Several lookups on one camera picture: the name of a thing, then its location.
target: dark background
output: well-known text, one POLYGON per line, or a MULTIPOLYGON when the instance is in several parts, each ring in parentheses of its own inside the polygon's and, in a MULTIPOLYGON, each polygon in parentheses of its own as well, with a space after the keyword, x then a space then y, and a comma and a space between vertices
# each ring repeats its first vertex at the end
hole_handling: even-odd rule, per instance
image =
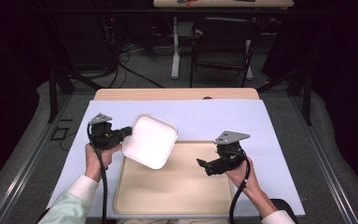
MULTIPOLYGON (((0 0, 0 170, 32 119, 38 104, 36 88, 48 80, 53 64, 104 67, 114 60, 103 42, 98 21, 57 19, 57 26, 63 30, 58 35, 43 17, 31 18, 20 7, 24 3, 35 6, 33 1, 19 2, 0 0), (89 33, 73 35, 77 34, 79 25, 87 26, 89 33), (62 36, 71 46, 61 41, 62 36), (76 57, 67 48, 74 50, 76 57)), ((70 6, 66 2, 49 3, 70 6)), ((332 27, 333 38, 320 49, 320 57, 312 69, 312 88, 324 98, 338 148, 358 175, 358 1, 324 1, 323 5, 318 1, 295 2, 291 9, 315 8, 319 4, 345 15, 338 13, 341 17, 332 27)), ((90 1, 82 3, 78 5, 92 7, 90 1)), ((127 3, 122 7, 150 7, 146 1, 127 3)), ((148 48, 153 41, 150 29, 153 22, 155 19, 139 16, 123 21, 122 25, 131 38, 148 48)), ((263 72, 275 78, 298 66, 323 25, 323 22, 283 21, 263 72)))

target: light green sleeve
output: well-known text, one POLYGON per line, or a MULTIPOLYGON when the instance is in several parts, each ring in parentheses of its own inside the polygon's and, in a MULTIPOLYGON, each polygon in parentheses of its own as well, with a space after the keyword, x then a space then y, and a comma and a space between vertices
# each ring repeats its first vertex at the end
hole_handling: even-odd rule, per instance
POLYGON ((91 204, 67 191, 61 193, 40 223, 85 223, 91 204))

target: hand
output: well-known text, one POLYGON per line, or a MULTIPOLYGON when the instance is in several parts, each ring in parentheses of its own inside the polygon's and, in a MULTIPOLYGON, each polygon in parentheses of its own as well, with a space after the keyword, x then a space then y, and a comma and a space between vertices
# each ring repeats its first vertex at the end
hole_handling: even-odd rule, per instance
MULTIPOLYGON (((243 189, 243 193, 251 200, 255 205, 255 208, 260 213, 262 218, 278 211, 269 196, 261 189, 258 184, 257 177, 255 176, 255 167, 253 161, 248 157, 248 161, 251 167, 251 173, 249 174, 246 187, 243 189)), ((234 170, 226 171, 226 175, 231 179, 235 186, 239 186, 245 178, 246 174, 246 161, 244 161, 239 167, 234 170)))
MULTIPOLYGON (((122 145, 118 144, 115 147, 107 150, 100 150, 101 158, 103 160, 103 168, 106 170, 108 165, 112 163, 112 154, 121 150, 122 145)), ((86 173, 85 176, 100 182, 101 176, 101 164, 95 154, 94 148, 90 144, 86 144, 86 173)))
MULTIPOLYGON (((258 184, 257 177, 255 176, 255 167, 253 165, 253 161, 248 157, 248 161, 250 162, 251 173, 248 177, 248 182, 246 183, 246 188, 243 190, 243 193, 249 197, 249 195, 253 192, 258 192, 262 190, 260 185, 258 184)), ((226 175, 231 179, 232 183, 235 186, 239 186, 245 178, 246 174, 246 161, 237 167, 234 170, 226 171, 226 175)))

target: white table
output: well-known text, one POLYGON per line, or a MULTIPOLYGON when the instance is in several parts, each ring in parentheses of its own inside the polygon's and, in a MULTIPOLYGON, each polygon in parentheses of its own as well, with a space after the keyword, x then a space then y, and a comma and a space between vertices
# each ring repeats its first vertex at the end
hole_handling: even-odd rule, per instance
MULTIPOLYGON (((149 113, 169 123, 176 124, 179 129, 178 141, 214 140, 225 129, 249 133, 251 138, 243 140, 245 141, 243 142, 244 145, 242 142, 241 145, 248 156, 254 160, 255 171, 265 192, 271 198, 282 198, 289 202, 297 216, 305 215, 267 110, 263 102, 258 100, 257 92, 254 89, 100 90, 95 99, 96 101, 90 103, 80 125, 48 206, 51 206, 59 194, 67 189, 84 171, 84 146, 88 143, 86 126, 96 113, 102 112, 113 117, 112 128, 129 126, 138 114, 149 113), (205 96, 210 96, 213 100, 194 101, 194 99, 202 99, 205 96)), ((172 216, 166 214, 123 215, 118 213, 113 207, 113 201, 123 158, 124 156, 121 153, 115 153, 112 165, 107 171, 108 217, 227 218, 227 214, 172 216)), ((90 217, 101 216, 103 188, 102 183, 100 185, 92 202, 90 217)), ((258 212, 244 195, 240 196, 237 205, 234 212, 236 217, 258 216, 258 212)))

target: table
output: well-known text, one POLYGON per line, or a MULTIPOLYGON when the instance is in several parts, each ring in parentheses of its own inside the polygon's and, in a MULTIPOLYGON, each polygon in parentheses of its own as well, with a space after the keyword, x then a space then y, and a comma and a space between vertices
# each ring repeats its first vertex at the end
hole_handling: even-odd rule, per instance
MULTIPOLYGON (((199 0, 191 2, 190 7, 292 7, 293 0, 255 0, 254 2, 236 0, 199 0)), ((154 0, 154 7, 186 7, 186 4, 179 4, 173 0, 154 0)), ((178 47, 178 20, 173 17, 173 60, 172 79, 179 78, 180 54, 178 47)), ((253 78, 252 69, 249 68, 248 79, 253 78)))
MULTIPOLYGON (((223 108, 232 111, 233 113, 235 113, 235 116, 228 116, 228 119, 230 119, 230 123, 233 123, 234 126, 244 126, 243 122, 241 120, 241 122, 235 122, 237 120, 238 117, 241 117, 243 115, 243 117, 247 118, 246 111, 243 111, 242 108, 238 108, 235 109, 237 106, 237 102, 247 102, 249 104, 255 104, 255 105, 262 105, 262 114, 264 114, 265 116, 268 116, 267 114, 267 110, 264 106, 264 104, 262 103, 262 101, 259 100, 258 94, 256 92, 256 90, 254 89, 237 89, 237 88, 204 88, 204 89, 124 89, 124 90, 106 90, 106 89, 102 89, 97 91, 95 97, 94 97, 94 101, 90 102, 90 106, 92 107, 92 105, 94 106, 94 110, 95 110, 95 106, 96 105, 106 105, 106 104, 114 104, 114 105, 119 105, 116 106, 116 108, 121 107, 123 108, 121 111, 121 114, 119 113, 113 113, 115 114, 116 118, 120 118, 120 119, 114 119, 112 120, 112 123, 114 125, 120 126, 123 125, 123 123, 120 122, 128 122, 128 121, 123 121, 124 117, 127 114, 130 114, 131 112, 133 113, 133 111, 131 111, 130 107, 132 105, 141 105, 142 108, 145 108, 147 104, 171 104, 171 105, 179 105, 179 107, 172 107, 171 110, 173 112, 178 111, 178 108, 183 108, 181 104, 193 104, 193 106, 191 107, 192 109, 194 109, 196 107, 196 105, 201 104, 201 107, 205 107, 205 106, 214 106, 215 104, 220 104, 220 103, 224 103, 224 102, 229 102, 230 101, 234 101, 235 104, 230 104, 230 106, 234 106, 233 108, 229 108, 226 107, 224 105, 222 105, 223 108), (214 100, 200 100, 203 98, 213 98, 214 100)), ((76 135, 76 139, 73 143, 73 146, 71 147, 71 150, 68 154, 67 157, 67 161, 62 169, 62 175, 57 183, 56 189, 53 192, 53 195, 51 196, 50 202, 48 204, 48 206, 51 206, 51 204, 55 201, 55 199, 58 197, 58 195, 65 189, 67 189, 72 182, 76 179, 76 175, 74 174, 81 174, 81 172, 84 170, 85 168, 85 164, 83 164, 83 162, 78 162, 78 161, 83 161, 85 158, 84 155, 84 145, 88 142, 87 136, 85 135, 86 132, 81 132, 81 130, 83 130, 83 128, 85 128, 85 125, 87 126, 87 121, 90 120, 90 117, 94 116, 95 111, 91 111, 90 112, 90 106, 88 111, 85 114, 85 118, 82 121, 82 124, 80 125, 80 132, 77 133, 76 135)), ((106 109, 112 109, 112 107, 114 106, 108 106, 109 108, 100 106, 97 108, 97 110, 106 110, 106 109)), ((149 108, 150 111, 156 111, 156 110, 160 110, 160 108, 156 109, 156 108, 149 108)), ((175 114, 175 113, 169 113, 169 112, 164 112, 163 114, 167 115, 169 114, 169 116, 171 116, 171 118, 174 119, 178 119, 181 117, 181 114, 175 114)), ((272 129, 272 125, 270 123, 269 119, 265 119, 265 122, 262 123, 266 123, 267 126, 270 125, 270 129, 269 129, 269 134, 268 133, 262 133, 261 130, 263 129, 262 127, 258 127, 259 125, 261 126, 266 126, 262 123, 260 123, 260 120, 257 119, 257 116, 260 114, 258 113, 258 110, 256 110, 255 112, 252 110, 247 111, 248 113, 255 113, 254 116, 252 117, 252 119, 249 119, 249 122, 254 122, 254 126, 257 128, 257 130, 252 130, 252 133, 255 135, 253 138, 253 140, 256 139, 256 136, 260 136, 262 135, 263 137, 267 137, 268 141, 261 141, 261 145, 262 148, 254 148, 253 152, 250 152, 253 155, 253 159, 254 161, 257 162, 257 168, 256 171, 258 170, 257 174, 260 175, 261 177, 259 178, 259 181, 261 181, 265 186, 267 186, 267 188, 265 189, 265 191, 267 193, 270 194, 270 197, 274 197, 274 198, 281 198, 280 196, 282 196, 283 199, 285 199, 286 201, 289 201, 289 203, 292 205, 295 214, 298 216, 303 216, 305 215, 304 210, 302 208, 301 205, 301 201, 298 198, 298 194, 296 192, 296 188, 294 186, 293 183, 293 179, 290 176, 290 173, 288 171, 287 165, 284 161, 284 157, 282 155, 282 151, 281 148, 279 147, 279 143, 278 140, 276 139, 276 135, 275 132, 273 132, 272 129), (271 141, 271 144, 275 147, 273 147, 273 149, 271 149, 271 147, 268 147, 265 144, 269 144, 269 141, 271 141), (271 169, 271 167, 274 167, 272 169, 272 171, 265 171, 263 169, 263 167, 266 167, 268 169, 271 169), (291 195, 289 197, 289 199, 287 200, 287 196, 284 196, 284 194, 286 194, 287 192, 289 192, 289 194, 291 195)), ((198 127, 197 124, 191 123, 191 128, 193 129, 194 127, 198 127)), ((179 133, 183 133, 184 129, 179 128, 179 133)), ((117 182, 119 179, 119 174, 120 174, 120 169, 122 167, 122 163, 124 160, 124 156, 121 153, 115 153, 114 157, 113 157, 113 162, 112 165, 110 166, 110 169, 107 171, 107 179, 108 179, 108 187, 109 187, 109 194, 108 194, 108 202, 111 202, 109 204, 112 204, 112 202, 114 201, 114 195, 116 193, 117 190, 117 182)), ((101 206, 102 206, 102 186, 100 186, 97 189, 97 192, 95 194, 94 200, 92 202, 93 207, 91 208, 91 211, 89 213, 90 217, 99 217, 101 215, 101 206)), ((255 208, 252 206, 252 204, 250 203, 250 201, 244 196, 241 195, 241 197, 238 200, 238 203, 240 203, 242 206, 236 206, 236 210, 234 212, 234 215, 236 217, 248 217, 248 216, 258 216, 257 211, 255 210, 255 208)), ((107 210, 107 217, 109 218, 172 218, 173 215, 167 215, 167 214, 120 214, 117 211, 115 211, 115 209, 113 208, 113 206, 108 206, 108 210, 107 210)), ((211 218, 211 217, 216 217, 216 218, 227 218, 227 214, 218 214, 218 215, 210 215, 210 214, 179 214, 179 215, 174 215, 174 217, 176 218, 211 218)))

